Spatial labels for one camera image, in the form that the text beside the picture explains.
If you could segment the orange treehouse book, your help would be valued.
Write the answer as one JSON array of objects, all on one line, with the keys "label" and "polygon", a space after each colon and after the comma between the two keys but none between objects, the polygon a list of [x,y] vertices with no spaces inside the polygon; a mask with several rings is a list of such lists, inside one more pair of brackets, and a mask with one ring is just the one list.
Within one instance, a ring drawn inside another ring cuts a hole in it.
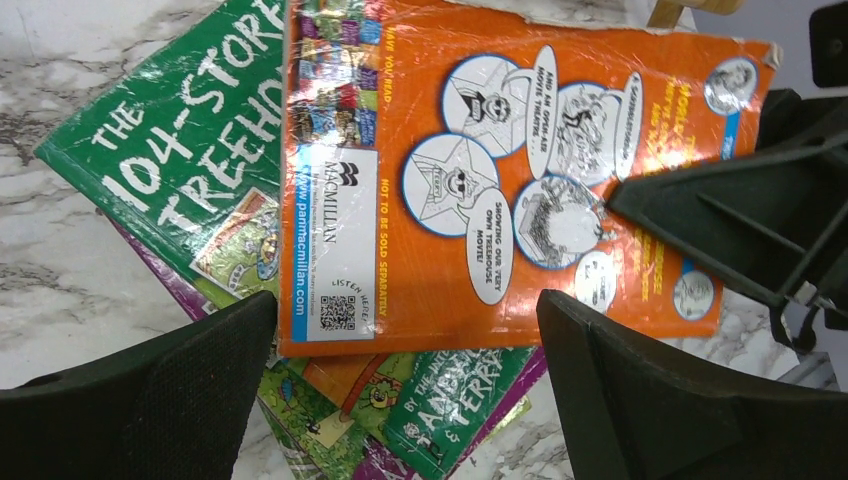
[{"label": "orange treehouse book", "polygon": [[545,289],[653,337],[717,330],[720,282],[608,203],[750,153],[777,44],[447,1],[287,19],[280,354],[534,345]]}]

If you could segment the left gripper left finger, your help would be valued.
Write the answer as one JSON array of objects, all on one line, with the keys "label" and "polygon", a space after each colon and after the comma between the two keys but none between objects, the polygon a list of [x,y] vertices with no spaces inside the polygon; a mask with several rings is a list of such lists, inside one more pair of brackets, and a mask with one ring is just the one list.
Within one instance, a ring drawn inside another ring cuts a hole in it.
[{"label": "left gripper left finger", "polygon": [[256,293],[1,393],[5,479],[228,479],[276,332]]}]

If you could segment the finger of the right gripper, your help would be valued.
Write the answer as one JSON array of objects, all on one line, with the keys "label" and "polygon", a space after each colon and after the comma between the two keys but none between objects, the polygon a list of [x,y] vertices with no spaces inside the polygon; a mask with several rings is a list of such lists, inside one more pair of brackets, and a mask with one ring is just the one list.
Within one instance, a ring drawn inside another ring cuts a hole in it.
[{"label": "finger of the right gripper", "polygon": [[818,146],[847,133],[847,3],[773,1],[765,32],[783,48],[757,147]]},{"label": "finger of the right gripper", "polygon": [[847,305],[847,134],[631,177],[608,208],[771,307]]}]

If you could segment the green treehouse book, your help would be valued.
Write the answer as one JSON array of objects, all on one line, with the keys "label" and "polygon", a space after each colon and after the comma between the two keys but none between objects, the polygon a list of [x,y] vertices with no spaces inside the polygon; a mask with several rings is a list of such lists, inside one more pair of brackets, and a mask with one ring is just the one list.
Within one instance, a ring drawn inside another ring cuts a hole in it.
[{"label": "green treehouse book", "polygon": [[[281,95],[286,5],[226,1],[83,107],[36,156],[217,308],[279,286]],[[425,373],[496,360],[482,409],[442,463],[385,434]],[[447,479],[544,368],[534,348],[379,354],[331,400],[304,360],[271,356],[257,399],[315,479]]]}]

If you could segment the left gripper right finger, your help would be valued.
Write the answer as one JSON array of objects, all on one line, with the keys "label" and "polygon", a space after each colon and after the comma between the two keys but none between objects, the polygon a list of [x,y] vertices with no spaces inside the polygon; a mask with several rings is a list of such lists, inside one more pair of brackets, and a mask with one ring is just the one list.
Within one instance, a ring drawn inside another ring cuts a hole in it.
[{"label": "left gripper right finger", "polygon": [[843,479],[847,397],[698,358],[546,289],[537,318],[578,479]]}]

